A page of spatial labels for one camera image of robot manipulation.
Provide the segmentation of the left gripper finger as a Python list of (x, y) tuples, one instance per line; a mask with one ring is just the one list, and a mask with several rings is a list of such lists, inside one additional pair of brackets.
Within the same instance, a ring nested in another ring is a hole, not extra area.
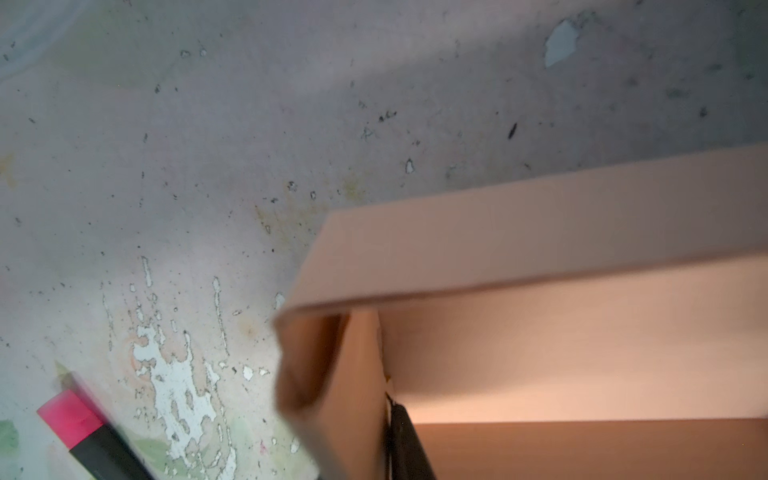
[(392, 480), (435, 480), (436, 475), (406, 408), (387, 396), (390, 420), (387, 452)]

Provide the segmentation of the pink black marker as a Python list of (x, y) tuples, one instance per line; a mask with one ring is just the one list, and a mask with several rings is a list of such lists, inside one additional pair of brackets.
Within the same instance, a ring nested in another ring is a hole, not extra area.
[(37, 414), (94, 479), (154, 479), (105, 415), (82, 394), (64, 390)]

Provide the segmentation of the pink paper box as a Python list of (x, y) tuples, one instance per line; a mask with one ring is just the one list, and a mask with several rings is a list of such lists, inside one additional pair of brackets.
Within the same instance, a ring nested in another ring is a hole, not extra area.
[(767, 475), (767, 148), (328, 217), (274, 320), (277, 410), (324, 479)]

